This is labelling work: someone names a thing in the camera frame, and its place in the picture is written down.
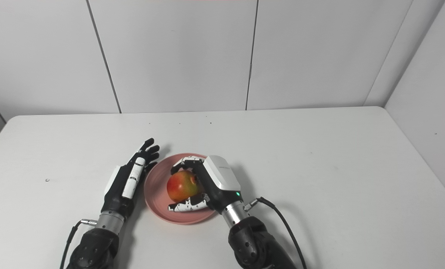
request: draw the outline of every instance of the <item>cable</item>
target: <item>cable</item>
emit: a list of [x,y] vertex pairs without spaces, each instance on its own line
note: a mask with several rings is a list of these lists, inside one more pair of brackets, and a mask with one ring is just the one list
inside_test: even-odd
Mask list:
[[302,251],[300,250],[299,244],[297,243],[297,239],[294,236],[294,233],[292,233],[292,230],[289,227],[289,223],[285,220],[284,216],[282,216],[282,213],[275,207],[271,201],[265,199],[264,197],[260,196],[259,198],[256,198],[257,201],[265,204],[266,206],[274,209],[274,211],[279,215],[279,217],[282,219],[282,222],[284,223],[285,227],[287,228],[287,231],[289,232],[290,237],[292,238],[292,241],[294,242],[294,245],[296,246],[297,252],[299,254],[300,260],[302,261],[302,267],[304,269],[307,269],[306,260],[304,259],[304,255],[302,255]]
[[76,223],[76,225],[71,228],[71,231],[70,231],[70,234],[69,234],[68,240],[67,240],[67,245],[65,246],[65,250],[63,251],[63,258],[61,259],[60,269],[63,269],[63,267],[65,266],[65,260],[67,259],[68,248],[70,247],[72,238],[74,237],[74,234],[76,233],[78,226],[80,224],[81,224],[81,221],[78,221],[78,223]]

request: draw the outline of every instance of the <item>pink plate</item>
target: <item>pink plate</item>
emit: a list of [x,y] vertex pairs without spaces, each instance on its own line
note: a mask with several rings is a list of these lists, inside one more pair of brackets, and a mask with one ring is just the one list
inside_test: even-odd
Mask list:
[[149,209],[163,220],[175,224],[193,224],[201,222],[214,213],[210,209],[181,213],[168,211],[167,206],[174,203],[167,194],[166,184],[171,177],[171,167],[181,158],[187,156],[206,156],[196,153],[179,153],[167,157],[151,169],[144,182],[144,199]]

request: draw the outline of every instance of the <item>robotic arm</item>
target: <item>robotic arm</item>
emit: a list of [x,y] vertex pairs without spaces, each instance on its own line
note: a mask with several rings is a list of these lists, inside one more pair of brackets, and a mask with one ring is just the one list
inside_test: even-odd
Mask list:
[[194,201],[192,197],[185,202],[188,204],[185,208],[190,208],[190,204],[198,207],[207,205],[223,216],[230,228],[229,245],[242,268],[296,269],[284,249],[267,232],[264,223],[248,214],[256,201],[244,206],[241,186],[224,158],[216,155],[205,159],[185,157],[173,166],[171,174],[181,168],[191,168],[204,188],[203,201],[197,198]]
[[[147,172],[156,165],[154,160],[159,157],[159,145],[152,146],[153,144],[153,138],[146,140],[127,164],[115,170],[108,184],[109,189],[105,194],[98,221],[82,220],[80,222],[95,227],[84,233],[80,244],[70,257],[68,269],[113,268],[113,259],[118,252],[120,241],[118,235],[134,210],[134,192],[139,182],[146,177]],[[77,226],[70,234],[67,247],[76,228]]]

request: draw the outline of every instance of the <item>metal cylinder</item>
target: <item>metal cylinder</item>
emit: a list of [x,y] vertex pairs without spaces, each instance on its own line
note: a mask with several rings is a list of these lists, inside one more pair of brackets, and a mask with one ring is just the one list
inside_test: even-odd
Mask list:
[[236,201],[226,206],[221,214],[230,228],[249,216],[244,210],[244,203],[242,201]]
[[124,217],[114,211],[103,211],[99,215],[95,228],[109,230],[115,234],[119,234],[123,227]]

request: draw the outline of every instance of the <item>apple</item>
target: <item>apple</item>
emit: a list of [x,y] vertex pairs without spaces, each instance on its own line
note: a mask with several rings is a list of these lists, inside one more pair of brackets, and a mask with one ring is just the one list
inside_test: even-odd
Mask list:
[[199,187],[195,175],[188,170],[181,170],[173,174],[166,185],[167,194],[174,202],[180,202],[197,194]]

